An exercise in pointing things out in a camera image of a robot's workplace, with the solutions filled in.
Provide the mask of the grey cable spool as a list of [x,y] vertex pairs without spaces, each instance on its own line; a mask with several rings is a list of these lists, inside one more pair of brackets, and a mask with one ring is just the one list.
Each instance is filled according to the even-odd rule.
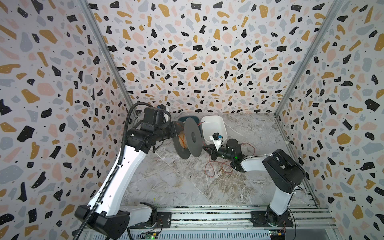
[[199,157],[203,150],[203,139],[198,124],[193,118],[186,118],[184,122],[175,123],[177,136],[173,138],[173,144],[181,159],[190,156]]

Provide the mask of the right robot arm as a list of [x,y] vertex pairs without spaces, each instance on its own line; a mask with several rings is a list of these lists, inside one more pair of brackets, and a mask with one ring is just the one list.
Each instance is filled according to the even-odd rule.
[[296,190],[305,177],[304,169],[285,151],[277,149],[269,155],[246,156],[242,153],[241,145],[236,139],[229,139],[226,145],[221,140],[203,146],[203,150],[215,161],[222,158],[229,161],[230,167],[237,172],[265,171],[276,186],[272,201],[265,211],[251,213],[254,227],[291,227],[292,217],[289,204]]

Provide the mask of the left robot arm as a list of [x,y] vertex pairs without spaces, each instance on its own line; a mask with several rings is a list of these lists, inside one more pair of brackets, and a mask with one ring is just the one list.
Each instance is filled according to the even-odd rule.
[[86,227],[105,235],[108,240],[117,240],[136,225],[149,229],[158,226],[156,206],[141,202],[122,211],[120,205],[134,173],[149,151],[155,152],[156,143],[163,143],[177,135],[176,123],[166,106],[153,107],[143,102],[131,106],[121,148],[111,171],[89,203],[75,211],[76,218],[82,222],[73,232],[75,240],[80,238]]

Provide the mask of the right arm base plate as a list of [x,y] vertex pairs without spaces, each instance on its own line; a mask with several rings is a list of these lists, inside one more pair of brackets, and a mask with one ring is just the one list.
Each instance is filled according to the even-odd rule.
[[250,221],[254,228],[293,227],[293,219],[288,211],[278,216],[274,212],[252,211]]

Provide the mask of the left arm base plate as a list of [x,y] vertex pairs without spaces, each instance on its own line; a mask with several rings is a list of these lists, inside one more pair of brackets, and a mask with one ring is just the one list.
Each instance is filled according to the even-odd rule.
[[153,212],[150,217],[151,229],[170,229],[172,213],[171,212]]

